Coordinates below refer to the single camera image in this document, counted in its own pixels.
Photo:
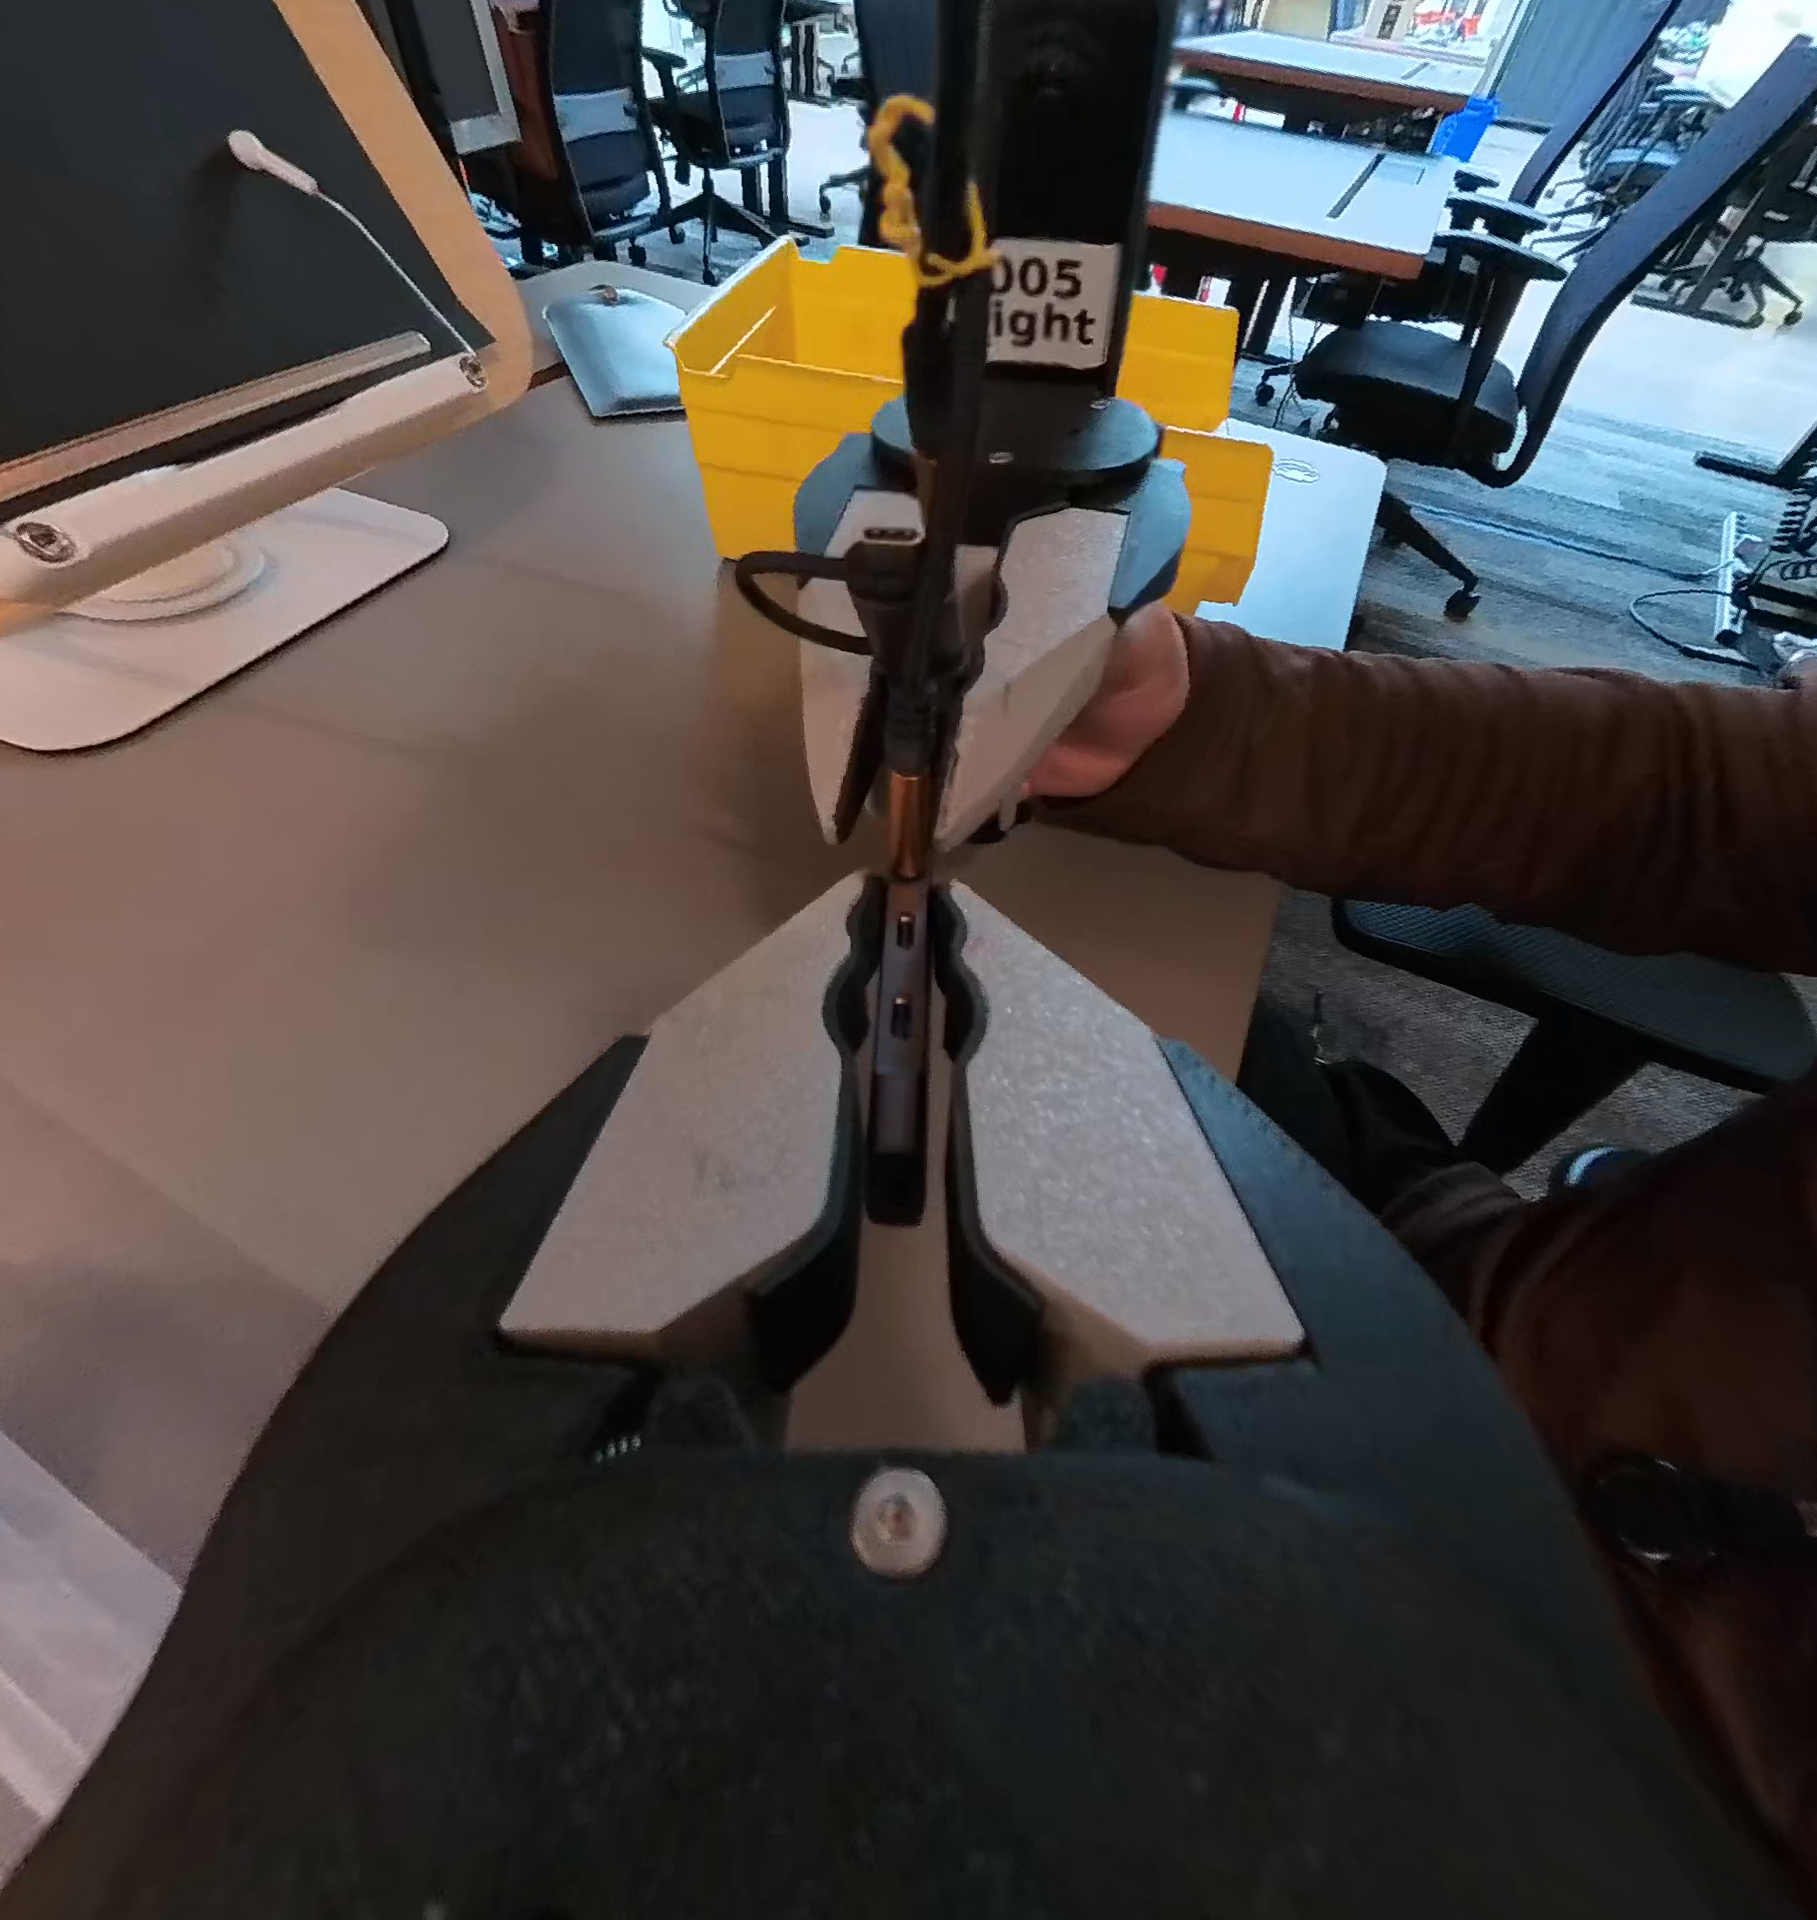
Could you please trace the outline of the white power strip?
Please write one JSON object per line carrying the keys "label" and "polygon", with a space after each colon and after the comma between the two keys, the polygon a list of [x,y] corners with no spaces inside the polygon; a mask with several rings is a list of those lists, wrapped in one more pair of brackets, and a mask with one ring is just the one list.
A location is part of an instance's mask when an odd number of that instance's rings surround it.
{"label": "white power strip", "polygon": [[1817,641],[1817,493],[1793,495],[1753,556],[1736,560],[1731,607],[1740,620]]}

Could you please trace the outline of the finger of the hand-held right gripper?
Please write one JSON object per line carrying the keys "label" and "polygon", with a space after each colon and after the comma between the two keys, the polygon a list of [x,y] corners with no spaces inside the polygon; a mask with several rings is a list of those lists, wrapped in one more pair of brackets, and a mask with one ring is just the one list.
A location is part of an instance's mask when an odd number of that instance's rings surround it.
{"label": "finger of the hand-held right gripper", "polygon": [[1020,518],[998,555],[1004,608],[966,693],[943,781],[936,850],[995,822],[1095,694],[1118,620],[1109,597],[1126,515],[1064,506]]}
{"label": "finger of the hand-held right gripper", "polygon": [[800,641],[800,726],[825,840],[853,840],[888,768],[894,693],[917,662],[926,535],[913,492],[854,489],[832,527],[828,570],[798,589],[798,612],[828,639]]}

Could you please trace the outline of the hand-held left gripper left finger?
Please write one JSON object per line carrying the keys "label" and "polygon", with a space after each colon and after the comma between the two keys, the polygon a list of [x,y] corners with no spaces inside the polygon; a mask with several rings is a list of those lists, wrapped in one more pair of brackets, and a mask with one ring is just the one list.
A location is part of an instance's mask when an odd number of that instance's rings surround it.
{"label": "hand-held left gripper left finger", "polygon": [[841,881],[646,1030],[503,1308],[531,1352],[790,1392],[853,1308],[854,1090],[841,1007],[867,895]]}

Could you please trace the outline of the person's left forearm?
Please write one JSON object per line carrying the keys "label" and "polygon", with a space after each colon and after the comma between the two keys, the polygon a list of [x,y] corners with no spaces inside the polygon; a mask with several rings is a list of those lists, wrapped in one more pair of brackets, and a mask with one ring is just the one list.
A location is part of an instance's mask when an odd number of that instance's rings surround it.
{"label": "person's left forearm", "polygon": [[[1595,1186],[1452,1164],[1381,1221],[1578,1496],[1644,1454],[1817,1502],[1817,1066]],[[1584,1526],[1666,1719],[1817,1915],[1817,1540],[1651,1565]]]}

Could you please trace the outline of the silver stand base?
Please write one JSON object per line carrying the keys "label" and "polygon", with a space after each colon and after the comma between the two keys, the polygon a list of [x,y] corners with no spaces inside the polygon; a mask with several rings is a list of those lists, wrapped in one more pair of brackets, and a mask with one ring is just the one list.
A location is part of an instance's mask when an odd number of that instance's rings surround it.
{"label": "silver stand base", "polygon": [[673,335],[686,311],[646,290],[594,285],[550,299],[541,317],[587,409],[598,418],[678,418]]}

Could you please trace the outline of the wood-edged grey table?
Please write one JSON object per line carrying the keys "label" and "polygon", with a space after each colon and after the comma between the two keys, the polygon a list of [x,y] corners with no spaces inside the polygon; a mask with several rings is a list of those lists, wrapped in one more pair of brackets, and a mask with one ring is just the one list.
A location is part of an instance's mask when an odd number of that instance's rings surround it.
{"label": "wood-edged grey table", "polygon": [[1241,109],[1279,116],[1285,132],[1327,135],[1441,122],[1479,94],[1459,61],[1252,29],[1178,39],[1175,66],[1181,84],[1208,84]]}
{"label": "wood-edged grey table", "polygon": [[1422,273],[1455,177],[1446,157],[1169,109],[1146,193],[1146,259],[1173,296],[1223,282],[1240,320],[1236,354],[1268,366],[1296,280]]}

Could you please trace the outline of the grey usb hub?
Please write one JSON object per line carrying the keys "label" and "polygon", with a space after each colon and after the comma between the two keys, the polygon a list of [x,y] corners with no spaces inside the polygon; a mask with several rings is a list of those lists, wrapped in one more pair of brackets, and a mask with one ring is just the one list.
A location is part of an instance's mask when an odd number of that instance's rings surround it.
{"label": "grey usb hub", "polygon": [[873,875],[859,923],[873,948],[862,1186],[868,1221],[879,1226],[915,1226],[928,1204],[936,1025],[932,900],[926,879]]}

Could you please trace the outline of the wood-framed display on white stand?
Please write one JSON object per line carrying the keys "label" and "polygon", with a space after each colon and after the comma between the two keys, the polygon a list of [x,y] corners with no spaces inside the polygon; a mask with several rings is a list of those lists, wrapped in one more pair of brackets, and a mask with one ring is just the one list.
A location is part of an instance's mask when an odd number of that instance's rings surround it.
{"label": "wood-framed display on white stand", "polygon": [[145,732],[449,546],[350,488],[531,337],[485,4],[0,4],[0,745]]}

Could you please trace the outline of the black office chair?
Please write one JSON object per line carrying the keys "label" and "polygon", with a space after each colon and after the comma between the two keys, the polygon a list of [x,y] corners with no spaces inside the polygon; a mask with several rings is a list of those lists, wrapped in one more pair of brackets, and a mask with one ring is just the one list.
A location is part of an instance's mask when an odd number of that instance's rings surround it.
{"label": "black office chair", "polygon": [[680,240],[646,94],[641,2],[549,2],[543,75],[562,243],[646,267],[646,238]]}
{"label": "black office chair", "polygon": [[1482,909],[1333,900],[1354,954],[1500,1005],[1531,1027],[1462,1148],[1511,1173],[1646,1066],[1770,1092],[1817,1061],[1817,1032],[1779,974],[1695,954],[1627,956]]}
{"label": "black office chair", "polygon": [[1296,395],[1326,408],[1329,443],[1493,489],[1517,484],[1600,330],[1814,113],[1817,44],[1796,36],[1571,265],[1519,240],[1519,207],[1452,199],[1433,240],[1467,286],[1452,332],[1380,315],[1332,329],[1298,360]]}
{"label": "black office chair", "polygon": [[652,103],[656,132],[676,159],[676,179],[702,179],[698,196],[670,207],[668,233],[702,230],[702,280],[721,286],[714,259],[722,230],[759,246],[792,237],[798,244],[826,243],[828,223],[795,220],[787,196],[792,113],[780,61],[780,2],[688,2],[674,13],[702,36],[691,58],[644,47],[659,94]]}

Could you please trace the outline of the person's right forearm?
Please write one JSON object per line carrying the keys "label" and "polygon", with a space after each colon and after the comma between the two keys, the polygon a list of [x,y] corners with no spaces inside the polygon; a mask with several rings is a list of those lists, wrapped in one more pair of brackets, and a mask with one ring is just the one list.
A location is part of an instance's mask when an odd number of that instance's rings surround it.
{"label": "person's right forearm", "polygon": [[1177,615],[1178,722],[1064,824],[1296,889],[1817,978],[1817,684],[1326,653]]}

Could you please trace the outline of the yellow plastic bin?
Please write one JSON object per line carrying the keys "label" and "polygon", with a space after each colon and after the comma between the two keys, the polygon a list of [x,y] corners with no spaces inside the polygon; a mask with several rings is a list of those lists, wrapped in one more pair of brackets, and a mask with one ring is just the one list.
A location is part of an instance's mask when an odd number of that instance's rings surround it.
{"label": "yellow plastic bin", "polygon": [[[800,484],[900,395],[913,290],[896,250],[843,244],[809,259],[780,238],[670,337],[722,560],[790,546]],[[1231,307],[1156,290],[1132,296],[1118,395],[1160,423],[1162,454],[1183,464],[1190,492],[1185,556],[1169,594],[1177,610],[1236,603],[1255,566],[1275,456],[1220,433],[1236,344]]]}

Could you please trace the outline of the person's leg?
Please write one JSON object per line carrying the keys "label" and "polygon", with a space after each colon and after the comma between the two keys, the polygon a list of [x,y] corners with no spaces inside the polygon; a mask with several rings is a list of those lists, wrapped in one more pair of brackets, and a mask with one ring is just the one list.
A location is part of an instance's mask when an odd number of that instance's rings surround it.
{"label": "person's leg", "polygon": [[1322,1059],[1298,1013],[1258,994],[1236,1087],[1375,1216],[1466,1164],[1441,1120],[1366,1059]]}

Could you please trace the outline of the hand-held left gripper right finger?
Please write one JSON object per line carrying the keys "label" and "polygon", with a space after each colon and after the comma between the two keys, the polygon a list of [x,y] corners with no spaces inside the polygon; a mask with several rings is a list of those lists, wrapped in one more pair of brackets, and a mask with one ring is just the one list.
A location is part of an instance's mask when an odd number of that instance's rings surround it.
{"label": "hand-held left gripper right finger", "polygon": [[1153,1030],[968,886],[944,889],[943,994],[950,1312],[993,1405],[1303,1356]]}

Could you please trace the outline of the person's right hand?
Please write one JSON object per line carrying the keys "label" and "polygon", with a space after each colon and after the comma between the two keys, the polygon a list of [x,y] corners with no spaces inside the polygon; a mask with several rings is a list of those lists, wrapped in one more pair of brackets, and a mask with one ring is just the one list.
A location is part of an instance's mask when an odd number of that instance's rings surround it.
{"label": "person's right hand", "polygon": [[1151,603],[1118,628],[1091,699],[1037,761],[1025,803],[1077,803],[1119,783],[1178,722],[1192,691],[1190,647],[1173,608]]}

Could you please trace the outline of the silver laptop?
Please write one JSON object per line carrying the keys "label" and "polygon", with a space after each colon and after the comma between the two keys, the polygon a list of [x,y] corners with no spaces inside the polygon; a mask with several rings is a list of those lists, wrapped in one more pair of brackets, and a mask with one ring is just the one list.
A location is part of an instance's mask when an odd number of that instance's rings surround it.
{"label": "silver laptop", "polygon": [[1198,615],[1304,648],[1347,651],[1386,463],[1364,450],[1232,418],[1219,433],[1264,445],[1273,469],[1245,588],[1236,603],[1200,603]]}

